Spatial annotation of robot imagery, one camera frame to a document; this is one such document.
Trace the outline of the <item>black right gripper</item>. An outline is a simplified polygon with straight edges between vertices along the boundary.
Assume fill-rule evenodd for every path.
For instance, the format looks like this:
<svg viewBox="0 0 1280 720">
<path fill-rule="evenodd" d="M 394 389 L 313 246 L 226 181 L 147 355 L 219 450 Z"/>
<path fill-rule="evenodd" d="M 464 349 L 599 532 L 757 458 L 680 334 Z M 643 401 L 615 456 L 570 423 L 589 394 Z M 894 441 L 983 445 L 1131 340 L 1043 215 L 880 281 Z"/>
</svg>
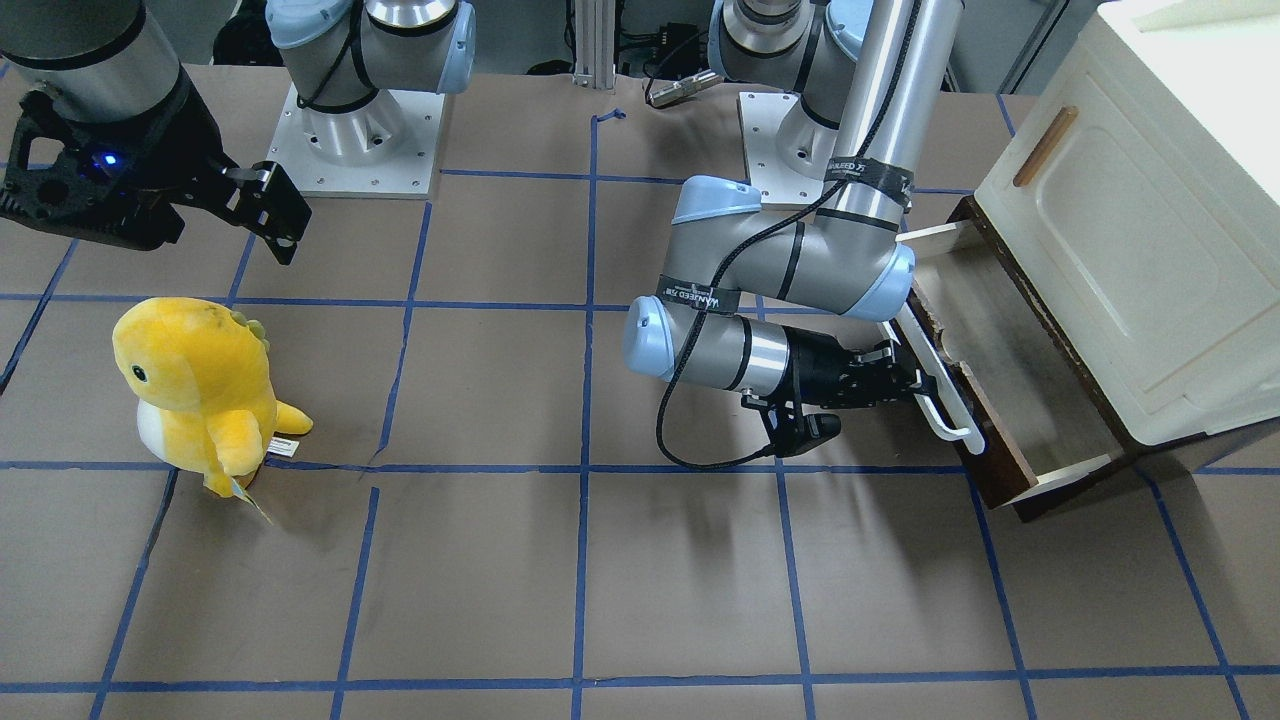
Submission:
<svg viewBox="0 0 1280 720">
<path fill-rule="evenodd" d="M 151 251 L 186 227 L 174 205 L 251 229 L 288 266 L 312 211 L 276 161 L 238 167 L 186 70 L 155 108 L 114 122 L 68 120 L 58 87 L 22 99 L 3 178 L 3 218 L 51 234 Z"/>
</svg>

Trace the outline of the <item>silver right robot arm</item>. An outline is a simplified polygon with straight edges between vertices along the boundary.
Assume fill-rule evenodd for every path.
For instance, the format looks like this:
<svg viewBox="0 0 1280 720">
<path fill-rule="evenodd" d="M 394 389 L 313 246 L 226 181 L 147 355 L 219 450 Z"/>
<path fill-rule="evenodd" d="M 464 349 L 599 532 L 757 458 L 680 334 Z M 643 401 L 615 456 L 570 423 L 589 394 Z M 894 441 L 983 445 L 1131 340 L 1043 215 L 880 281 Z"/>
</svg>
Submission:
<svg viewBox="0 0 1280 720">
<path fill-rule="evenodd" d="M 755 322 L 741 292 L 868 322 L 893 319 L 916 263 L 897 240 L 922 123 L 963 4 L 721 1 L 716 70 L 783 60 L 794 90 L 846 83 L 820 195 L 777 219 L 753 184 L 694 176 L 680 190 L 655 292 L 632 301 L 634 372 L 765 396 L 833 393 L 905 372 L 896 338 L 870 351 Z M 466 1 L 270 1 L 265 18 L 323 158 L 379 161 L 407 145 L 392 97 L 462 94 L 477 22 Z M 175 205 L 261 237 L 288 264 L 311 218 L 278 163 L 242 167 L 142 1 L 5 1 L 3 55 L 32 83 L 22 99 L 3 217 L 36 231 L 151 251 L 175 241 Z"/>
</svg>

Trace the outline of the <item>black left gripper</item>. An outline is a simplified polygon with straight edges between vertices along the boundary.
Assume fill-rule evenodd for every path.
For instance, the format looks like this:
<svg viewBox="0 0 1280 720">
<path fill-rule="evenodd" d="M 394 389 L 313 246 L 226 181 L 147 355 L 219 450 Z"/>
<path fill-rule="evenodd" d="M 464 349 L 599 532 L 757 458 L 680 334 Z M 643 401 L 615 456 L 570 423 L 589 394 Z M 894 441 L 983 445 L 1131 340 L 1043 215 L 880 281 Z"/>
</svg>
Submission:
<svg viewBox="0 0 1280 720">
<path fill-rule="evenodd" d="M 829 334 L 786 331 L 788 360 L 780 393 L 829 409 L 872 407 L 911 396 L 938 400 L 936 378 L 896 340 L 849 350 Z"/>
</svg>

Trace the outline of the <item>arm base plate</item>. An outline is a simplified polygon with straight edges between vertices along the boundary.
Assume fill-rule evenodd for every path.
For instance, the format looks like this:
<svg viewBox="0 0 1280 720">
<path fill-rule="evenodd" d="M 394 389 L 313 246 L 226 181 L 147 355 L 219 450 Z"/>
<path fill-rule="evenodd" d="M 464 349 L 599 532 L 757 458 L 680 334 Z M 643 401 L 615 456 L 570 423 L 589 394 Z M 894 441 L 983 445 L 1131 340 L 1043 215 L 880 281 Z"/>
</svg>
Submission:
<svg viewBox="0 0 1280 720">
<path fill-rule="evenodd" d="M 797 94 L 745 91 L 739 115 L 749 184 L 772 211 L 795 211 L 814 202 L 837 129 L 813 120 Z"/>
<path fill-rule="evenodd" d="M 428 199 L 448 95 L 383 90 L 346 114 L 297 106 L 289 87 L 268 159 L 307 197 Z"/>
</svg>

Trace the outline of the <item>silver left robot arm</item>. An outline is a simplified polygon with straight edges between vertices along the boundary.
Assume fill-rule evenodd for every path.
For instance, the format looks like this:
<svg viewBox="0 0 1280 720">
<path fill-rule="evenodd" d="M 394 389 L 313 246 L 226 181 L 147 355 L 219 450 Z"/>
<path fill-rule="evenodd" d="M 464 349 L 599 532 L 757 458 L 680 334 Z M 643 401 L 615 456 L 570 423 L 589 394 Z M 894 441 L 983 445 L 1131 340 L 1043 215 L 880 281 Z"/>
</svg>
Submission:
<svg viewBox="0 0 1280 720">
<path fill-rule="evenodd" d="M 739 313 L 749 292 L 887 322 L 913 284 L 899 242 L 956 35 L 961 1 L 874 1 L 818 199 L 780 219 L 746 183 L 694 176 L 680 190 L 655 292 L 635 299 L 631 372 L 785 402 L 868 407 L 919 395 L 916 373 L 872 351 Z"/>
</svg>

